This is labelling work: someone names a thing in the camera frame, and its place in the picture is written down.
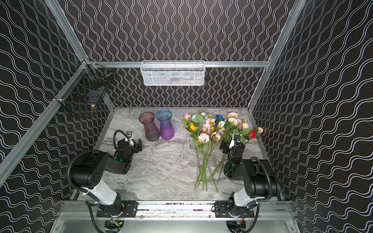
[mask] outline marble tabletop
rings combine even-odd
[[[113,134],[115,130],[132,131],[134,139],[140,138],[143,149],[134,154],[131,168],[126,175],[104,172],[104,181],[115,191],[129,200],[226,200],[232,192],[237,192],[243,187],[242,181],[230,181],[221,175],[218,182],[218,193],[213,183],[209,184],[208,192],[201,186],[195,190],[194,184],[197,175],[197,156],[193,141],[188,131],[182,127],[181,119],[184,114],[195,114],[199,108],[169,108],[173,116],[171,119],[175,136],[171,140],[160,138],[155,142],[145,139],[143,125],[138,121],[141,113],[145,111],[154,114],[161,108],[117,108],[110,122],[105,139],[100,146],[101,151],[114,155]],[[248,119],[245,108],[205,108],[206,113],[213,116],[221,114],[224,117],[229,112],[238,112],[241,119]],[[124,136],[117,134],[117,141]],[[221,157],[221,150],[214,150],[209,160],[211,169],[214,169]],[[263,158],[256,139],[246,144],[243,158]]]

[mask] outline purple glass vase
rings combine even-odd
[[[175,131],[171,124],[172,113],[168,109],[159,110],[156,114],[157,120],[161,122],[160,134],[164,140],[170,140],[175,136]]]
[[[144,124],[145,138],[150,142],[155,142],[159,139],[159,130],[154,124],[154,114],[146,111],[139,116],[139,121]]]

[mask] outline flower bouquet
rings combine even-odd
[[[199,187],[200,183],[202,183],[202,189],[206,187],[207,192],[207,183],[212,181],[214,183],[216,192],[218,192],[216,182],[214,180],[215,173],[211,172],[209,159],[214,146],[221,140],[221,134],[223,133],[225,124],[224,118],[221,115],[217,115],[215,118],[213,118],[211,114],[206,114],[201,110],[199,113],[194,114],[193,116],[186,113],[182,123],[184,124],[184,127],[191,133],[190,136],[193,138],[193,143],[195,145],[197,154],[198,171],[194,186],[195,189]],[[202,153],[201,163],[198,152]]]
[[[211,171],[209,166],[209,159],[214,146],[222,141],[222,144],[230,144],[235,134],[241,135],[241,142],[247,144],[251,139],[255,139],[257,135],[263,132],[261,127],[257,129],[250,129],[247,120],[241,120],[238,118],[238,113],[229,113],[228,119],[224,119],[222,115],[216,115],[215,118],[211,114],[206,114],[200,110],[199,113],[193,116],[186,113],[182,123],[184,127],[191,133],[190,136],[193,138],[195,150],[198,161],[197,179],[194,188],[197,189],[202,183],[202,190],[206,187],[209,182],[213,182],[216,192],[217,183],[219,182],[220,175],[223,170],[223,165],[226,160],[227,154],[223,154],[218,166]],[[198,152],[202,153],[202,162]],[[220,169],[219,178],[217,181],[214,179],[215,174]]]

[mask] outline black cable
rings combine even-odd
[[[68,171],[66,172],[66,177],[67,177],[67,181],[68,181],[69,185],[70,185],[72,188],[74,188],[74,189],[76,189],[76,190],[79,190],[80,192],[83,192],[83,193],[88,193],[88,190],[83,189],[83,188],[81,188],[81,187],[78,187],[78,186],[77,186],[77,185],[72,181],[72,178],[71,178],[70,172],[71,172],[71,168],[72,168],[72,166],[74,165],[74,162],[75,162],[75,161],[76,161],[80,156],[87,155],[87,154],[92,153],[92,152],[100,153],[100,151],[98,151],[98,150],[90,149],[90,150],[83,151],[83,152],[77,154],[77,155],[73,158],[73,160],[71,161],[71,163],[69,164],[69,166],[68,166]]]
[[[271,178],[269,177],[268,175],[268,171],[267,169],[264,167],[264,164],[260,161],[260,159],[258,159],[257,157],[252,157],[251,158],[251,161],[257,161],[259,166],[261,167],[261,169],[263,170],[266,178],[267,178],[267,182],[268,182],[268,195],[265,199],[263,199],[264,201],[268,201],[269,199],[271,199],[272,197],[272,183],[271,183]]]
[[[114,136],[113,136],[113,145],[114,145],[114,149],[115,149],[115,152],[114,152],[114,158],[116,158],[116,149],[117,149],[117,146],[116,146],[116,140],[115,140],[115,137],[116,137],[116,134],[120,132],[122,133],[128,140],[130,140],[130,138],[127,136],[127,134],[125,134],[123,131],[121,131],[120,129],[117,129],[115,132],[114,132]],[[132,139],[132,141],[134,142],[134,147],[137,148],[137,143],[135,142],[135,140]]]
[[[251,206],[251,207],[252,207],[252,208],[257,207],[257,212],[256,212],[256,215],[255,215],[255,217],[254,217],[254,222],[253,222],[253,224],[250,226],[250,228],[247,229],[247,231],[245,231],[245,232],[243,232],[243,233],[248,233],[248,232],[250,232],[250,231],[254,228],[254,226],[255,226],[255,224],[256,224],[256,221],[258,220],[260,204],[258,203],[258,204],[254,205],[254,206]]]
[[[88,206],[88,210],[90,211],[90,216],[91,216],[91,219],[92,219],[92,223],[93,223],[93,226],[94,228],[96,229],[96,231],[98,233],[105,233],[105,232],[102,232],[96,225],[96,222],[94,221],[94,218],[93,218],[93,213],[92,213],[92,206],[95,206],[97,204],[91,204],[89,203],[88,201],[85,201],[85,204]]]
[[[241,164],[237,164],[237,165],[232,166],[232,167],[230,168],[230,170],[227,172],[226,176],[227,176],[227,177],[229,176],[229,174],[232,172],[233,168],[236,168],[236,167],[239,167],[239,166],[241,166]]]

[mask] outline wall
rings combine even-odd
[[[253,111],[301,232],[373,231],[372,49],[372,1],[307,1]]]
[[[80,64],[44,1],[0,1],[0,161]]]
[[[117,69],[115,106],[247,107],[263,68],[207,68],[203,86],[145,86],[140,69]]]
[[[43,0],[0,1],[0,45],[2,161],[80,62]],[[59,110],[0,187],[1,233],[50,231],[71,195],[67,165],[93,148],[108,114],[75,119]]]
[[[76,154],[93,149],[109,110],[73,118],[63,108],[49,122],[0,189],[0,232],[46,232],[73,189],[64,179]]]
[[[92,61],[263,61],[294,0],[59,3]]]

